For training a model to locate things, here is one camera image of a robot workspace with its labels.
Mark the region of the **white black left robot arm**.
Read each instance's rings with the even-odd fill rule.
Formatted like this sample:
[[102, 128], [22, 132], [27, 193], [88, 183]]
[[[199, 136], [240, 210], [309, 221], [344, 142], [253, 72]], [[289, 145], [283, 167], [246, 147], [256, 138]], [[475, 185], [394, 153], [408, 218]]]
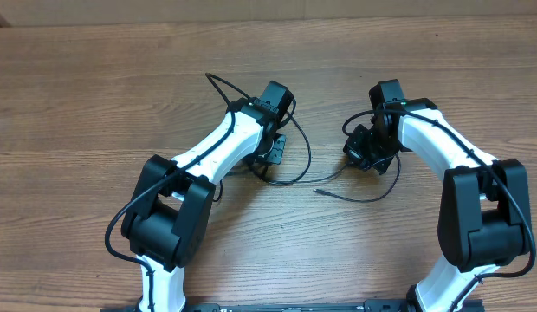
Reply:
[[217, 184], [241, 160], [281, 162], [285, 138], [277, 131], [293, 103], [289, 89], [271, 81], [260, 97], [232, 101], [191, 150], [144, 164], [121, 225], [142, 269], [138, 311], [184, 308], [184, 268], [204, 239]]

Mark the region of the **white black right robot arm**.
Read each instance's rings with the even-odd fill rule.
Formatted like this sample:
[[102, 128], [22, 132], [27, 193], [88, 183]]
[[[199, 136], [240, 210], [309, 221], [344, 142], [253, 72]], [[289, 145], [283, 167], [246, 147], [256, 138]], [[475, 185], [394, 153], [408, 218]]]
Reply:
[[390, 309], [481, 309], [479, 303], [465, 302], [477, 285], [489, 278], [525, 276], [536, 261], [524, 165], [517, 159], [498, 160], [471, 144], [431, 100], [407, 99], [397, 80], [378, 82], [369, 99], [371, 127], [356, 126], [343, 148], [352, 164], [383, 174], [401, 152], [413, 152], [442, 184], [441, 256]]

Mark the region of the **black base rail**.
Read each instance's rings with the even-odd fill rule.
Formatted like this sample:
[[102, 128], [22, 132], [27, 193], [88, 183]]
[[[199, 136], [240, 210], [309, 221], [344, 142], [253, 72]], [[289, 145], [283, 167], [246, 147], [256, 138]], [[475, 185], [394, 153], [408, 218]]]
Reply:
[[305, 305], [239, 305], [197, 304], [184, 307], [185, 312], [402, 312], [414, 311], [405, 299], [371, 299], [363, 303], [305, 304]]

